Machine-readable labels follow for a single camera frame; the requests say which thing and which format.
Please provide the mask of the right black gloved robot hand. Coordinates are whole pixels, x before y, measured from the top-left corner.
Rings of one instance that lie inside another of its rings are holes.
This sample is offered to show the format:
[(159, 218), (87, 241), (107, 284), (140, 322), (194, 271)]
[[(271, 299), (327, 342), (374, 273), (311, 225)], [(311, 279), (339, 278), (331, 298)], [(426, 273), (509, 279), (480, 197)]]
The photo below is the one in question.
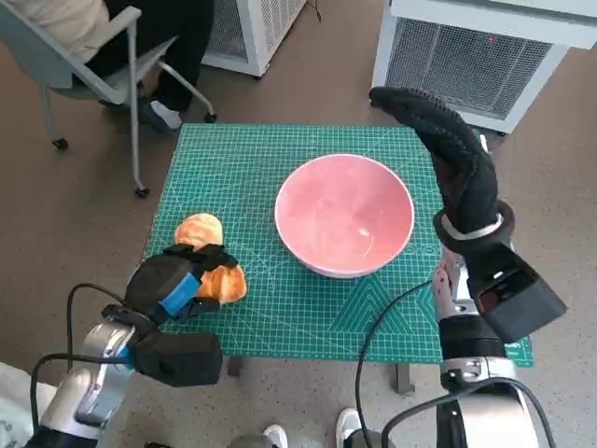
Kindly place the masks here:
[(497, 222), (493, 161), (461, 116), (437, 97), (412, 89), (375, 87), (372, 105), (411, 128), (431, 155), (443, 210), (461, 234)]

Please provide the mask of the left bare black robot hand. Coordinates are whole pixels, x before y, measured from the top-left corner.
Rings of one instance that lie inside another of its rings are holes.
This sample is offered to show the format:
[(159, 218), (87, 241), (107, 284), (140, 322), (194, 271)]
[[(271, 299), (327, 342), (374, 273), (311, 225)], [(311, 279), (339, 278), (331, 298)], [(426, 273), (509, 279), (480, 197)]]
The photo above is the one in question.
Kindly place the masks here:
[(139, 265), (127, 285), (125, 305), (157, 326), (170, 319), (217, 312), (219, 300), (197, 296), (204, 284), (201, 277), (219, 267), (238, 266), (222, 245), (208, 244), (199, 250), (172, 245)]

